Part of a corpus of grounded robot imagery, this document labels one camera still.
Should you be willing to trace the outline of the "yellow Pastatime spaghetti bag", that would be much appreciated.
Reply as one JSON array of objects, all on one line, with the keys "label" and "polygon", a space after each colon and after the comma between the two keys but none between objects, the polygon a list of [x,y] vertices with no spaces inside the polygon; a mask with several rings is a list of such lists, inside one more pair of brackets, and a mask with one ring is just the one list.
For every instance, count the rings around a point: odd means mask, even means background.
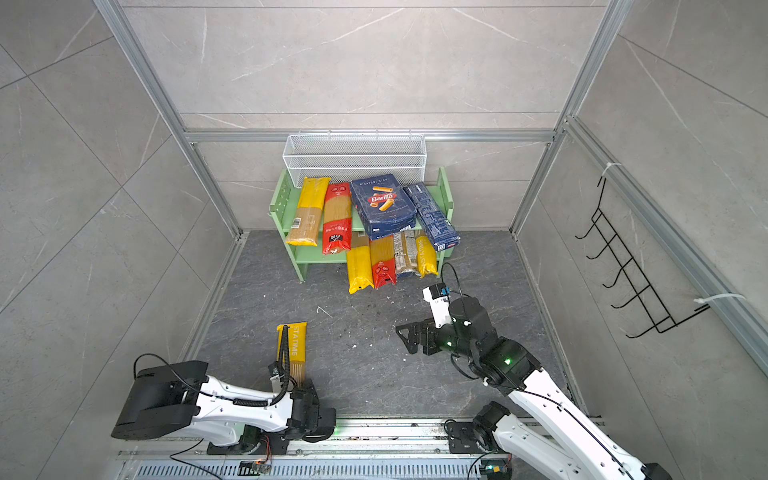
[{"label": "yellow Pastatime spaghetti bag", "polygon": [[427,275],[438,275],[437,253],[429,238],[423,231],[417,231],[417,268],[419,276],[424,278]]}]

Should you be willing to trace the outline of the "clear black label pasta bag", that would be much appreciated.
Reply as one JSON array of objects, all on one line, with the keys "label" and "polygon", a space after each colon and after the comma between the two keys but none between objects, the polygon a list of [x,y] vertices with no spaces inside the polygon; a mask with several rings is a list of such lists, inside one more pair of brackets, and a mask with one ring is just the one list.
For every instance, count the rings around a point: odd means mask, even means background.
[{"label": "clear black label pasta bag", "polygon": [[413,230],[393,235],[395,271],[398,278],[418,273],[418,248]]}]

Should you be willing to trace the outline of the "red spaghetti bag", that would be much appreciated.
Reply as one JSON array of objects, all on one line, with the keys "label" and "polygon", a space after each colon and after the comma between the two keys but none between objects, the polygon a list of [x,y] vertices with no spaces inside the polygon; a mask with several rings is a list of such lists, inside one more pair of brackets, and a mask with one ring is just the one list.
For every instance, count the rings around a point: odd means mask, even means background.
[{"label": "red spaghetti bag", "polygon": [[348,182],[328,186],[323,211],[322,253],[338,254],[351,249],[352,201]]},{"label": "red spaghetti bag", "polygon": [[376,289],[397,282],[394,236],[386,236],[369,243],[373,285]]}]

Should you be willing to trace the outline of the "yellow pasta bag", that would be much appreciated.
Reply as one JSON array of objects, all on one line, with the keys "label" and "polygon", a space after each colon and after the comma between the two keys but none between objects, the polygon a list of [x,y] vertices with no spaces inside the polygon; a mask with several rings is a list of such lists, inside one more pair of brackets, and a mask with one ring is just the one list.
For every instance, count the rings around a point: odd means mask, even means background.
[{"label": "yellow pasta bag", "polygon": [[306,379],[307,326],[307,322],[300,322],[277,327],[277,363],[289,372],[291,387],[302,386]]},{"label": "yellow pasta bag", "polygon": [[355,294],[373,286],[370,241],[363,231],[353,231],[351,249],[346,255],[348,291]]}]

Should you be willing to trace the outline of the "long blue spaghetti box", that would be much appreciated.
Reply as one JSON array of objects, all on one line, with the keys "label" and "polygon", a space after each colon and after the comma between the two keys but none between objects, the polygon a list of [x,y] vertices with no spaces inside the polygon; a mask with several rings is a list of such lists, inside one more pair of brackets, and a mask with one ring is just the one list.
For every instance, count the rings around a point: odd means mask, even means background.
[{"label": "long blue spaghetti box", "polygon": [[460,243],[459,234],[422,182],[406,186],[405,192],[416,208],[422,229],[437,252],[452,249]]}]

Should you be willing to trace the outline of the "blue Barilla rigatoni box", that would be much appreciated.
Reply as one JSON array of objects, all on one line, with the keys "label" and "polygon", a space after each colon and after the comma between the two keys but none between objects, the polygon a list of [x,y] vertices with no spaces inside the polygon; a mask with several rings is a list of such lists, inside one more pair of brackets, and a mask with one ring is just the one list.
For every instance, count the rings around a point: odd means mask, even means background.
[{"label": "blue Barilla rigatoni box", "polygon": [[370,240],[416,227],[416,208],[392,174],[352,181],[351,198]]}]

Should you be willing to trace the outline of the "yellow top brown spaghetti bag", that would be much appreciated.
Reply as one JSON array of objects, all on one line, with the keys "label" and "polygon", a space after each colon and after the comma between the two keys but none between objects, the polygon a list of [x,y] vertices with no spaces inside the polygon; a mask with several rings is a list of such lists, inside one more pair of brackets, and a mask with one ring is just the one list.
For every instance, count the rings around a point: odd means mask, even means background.
[{"label": "yellow top brown spaghetti bag", "polygon": [[293,246],[316,246],[330,177],[305,177],[294,219],[286,238]]}]

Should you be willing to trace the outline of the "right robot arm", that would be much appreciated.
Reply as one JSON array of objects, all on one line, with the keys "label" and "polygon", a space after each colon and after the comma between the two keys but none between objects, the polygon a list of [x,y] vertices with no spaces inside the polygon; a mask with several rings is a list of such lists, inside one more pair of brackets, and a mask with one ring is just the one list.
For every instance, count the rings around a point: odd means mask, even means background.
[{"label": "right robot arm", "polygon": [[534,355],[497,333],[476,298],[441,297],[430,308],[430,318],[396,326],[408,352],[467,359],[474,376],[528,412],[545,431],[531,430],[508,408],[491,402],[473,419],[482,449],[511,454],[549,479],[669,478],[661,465],[642,462],[580,411]]}]

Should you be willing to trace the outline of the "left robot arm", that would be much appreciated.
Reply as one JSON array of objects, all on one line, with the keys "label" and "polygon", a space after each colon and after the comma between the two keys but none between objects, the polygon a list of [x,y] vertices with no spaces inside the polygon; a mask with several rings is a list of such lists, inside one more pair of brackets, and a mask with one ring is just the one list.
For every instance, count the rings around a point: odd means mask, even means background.
[{"label": "left robot arm", "polygon": [[311,381],[298,383],[282,366],[270,366],[271,392],[228,384],[207,370],[193,360],[136,373],[111,436],[197,436],[230,449],[251,447],[265,434],[316,443],[334,433],[336,410],[320,405]]}]

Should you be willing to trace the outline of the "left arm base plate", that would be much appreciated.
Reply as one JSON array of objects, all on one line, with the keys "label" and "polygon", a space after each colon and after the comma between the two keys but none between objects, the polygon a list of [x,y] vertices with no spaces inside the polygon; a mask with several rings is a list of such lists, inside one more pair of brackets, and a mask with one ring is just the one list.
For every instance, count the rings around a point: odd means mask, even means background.
[{"label": "left arm base plate", "polygon": [[225,422],[213,424],[203,437],[209,442],[209,455],[256,455],[266,454],[273,443],[279,453],[284,453],[289,432],[289,427],[267,431],[243,423]]}]

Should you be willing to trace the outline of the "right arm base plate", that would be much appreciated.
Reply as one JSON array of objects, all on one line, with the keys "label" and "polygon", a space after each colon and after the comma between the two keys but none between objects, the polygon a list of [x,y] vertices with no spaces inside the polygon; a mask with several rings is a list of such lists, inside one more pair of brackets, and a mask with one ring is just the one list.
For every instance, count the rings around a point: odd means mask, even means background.
[{"label": "right arm base plate", "polygon": [[497,452],[492,431],[479,422],[447,419],[443,430],[452,454],[485,454]]}]

